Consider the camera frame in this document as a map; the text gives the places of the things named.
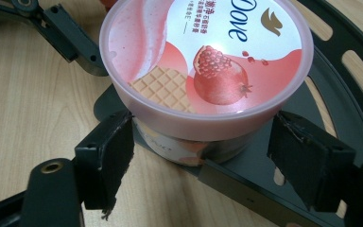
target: wafer image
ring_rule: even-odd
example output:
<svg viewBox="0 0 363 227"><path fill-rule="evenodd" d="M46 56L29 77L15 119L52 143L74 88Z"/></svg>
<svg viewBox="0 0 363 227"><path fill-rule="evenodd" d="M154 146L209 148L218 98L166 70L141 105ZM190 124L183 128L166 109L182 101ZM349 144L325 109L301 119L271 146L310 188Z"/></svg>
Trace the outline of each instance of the wafer image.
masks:
<svg viewBox="0 0 363 227"><path fill-rule="evenodd" d="M187 75L170 68L155 66L130 86L144 97L173 110L195 113L185 91Z"/></svg>

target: wooden table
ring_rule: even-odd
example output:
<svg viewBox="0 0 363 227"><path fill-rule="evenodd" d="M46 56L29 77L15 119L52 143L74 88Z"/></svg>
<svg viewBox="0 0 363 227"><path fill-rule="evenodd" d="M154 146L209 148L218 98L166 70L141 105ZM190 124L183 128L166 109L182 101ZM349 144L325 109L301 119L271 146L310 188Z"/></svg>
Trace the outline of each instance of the wooden table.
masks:
<svg viewBox="0 0 363 227"><path fill-rule="evenodd" d="M59 2L97 41L105 16L99 1L41 5ZM363 30L363 1L329 2ZM67 63L32 27L0 20L0 201L24 191L39 163L74 157L98 123L93 106L110 84ZM138 145L116 197L108 222L85 211L86 226L274 226Z"/></svg>

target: black plastic frame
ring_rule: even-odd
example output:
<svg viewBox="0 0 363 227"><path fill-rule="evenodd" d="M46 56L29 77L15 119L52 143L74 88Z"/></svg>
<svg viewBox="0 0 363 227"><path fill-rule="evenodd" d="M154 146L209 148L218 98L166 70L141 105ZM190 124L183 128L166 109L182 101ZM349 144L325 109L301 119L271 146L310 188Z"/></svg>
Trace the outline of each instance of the black plastic frame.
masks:
<svg viewBox="0 0 363 227"><path fill-rule="evenodd" d="M326 1L299 2L333 29L333 36L328 41L313 33L315 56L308 76L320 91L337 138L357 151L354 162L360 166L363 164L363 91L342 63L342 57L353 50L363 61L363 33ZM307 94L308 88L304 85L287 102L285 109L322 126L320 113L313 109L316 104ZM122 108L125 107L111 86L95 103L95 116L102 119ZM269 131L269 125L265 126L245 152L226 163L220 165L206 160L202 167L181 167L278 225L296 222L301 226L343 226L343 220L335 214L308 211L289 183L283 187L274 184L274 164L266 157ZM149 149L138 132L134 139Z"/></svg>

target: dove logo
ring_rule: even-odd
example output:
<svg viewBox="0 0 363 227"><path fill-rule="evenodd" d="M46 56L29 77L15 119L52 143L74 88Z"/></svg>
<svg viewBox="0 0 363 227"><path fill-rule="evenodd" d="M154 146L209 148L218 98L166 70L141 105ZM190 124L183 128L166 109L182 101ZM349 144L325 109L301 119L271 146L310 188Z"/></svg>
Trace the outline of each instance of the dove logo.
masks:
<svg viewBox="0 0 363 227"><path fill-rule="evenodd" d="M257 3L255 0L232 0L233 10L230 15L232 20L230 21L233 26L229 30L229 37L234 39L237 38L241 42L246 42L248 37L246 35L248 17L246 12L249 12L256 8Z"/></svg>
<svg viewBox="0 0 363 227"><path fill-rule="evenodd" d="M272 12L269 16L269 9L265 10L265 12L261 16L261 23L270 32L274 33L277 36L281 35L279 31L280 28L283 27L282 23L276 17L275 13Z"/></svg>

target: plastic lid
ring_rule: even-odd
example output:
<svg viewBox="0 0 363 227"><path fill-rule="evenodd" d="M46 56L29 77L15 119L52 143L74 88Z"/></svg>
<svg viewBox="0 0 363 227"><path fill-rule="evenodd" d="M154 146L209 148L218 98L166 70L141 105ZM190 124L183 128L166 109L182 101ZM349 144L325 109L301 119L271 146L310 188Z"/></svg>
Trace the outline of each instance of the plastic lid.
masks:
<svg viewBox="0 0 363 227"><path fill-rule="evenodd" d="M140 120L193 140L258 129L303 83L313 57L303 17L272 0L119 1L100 48Z"/></svg>

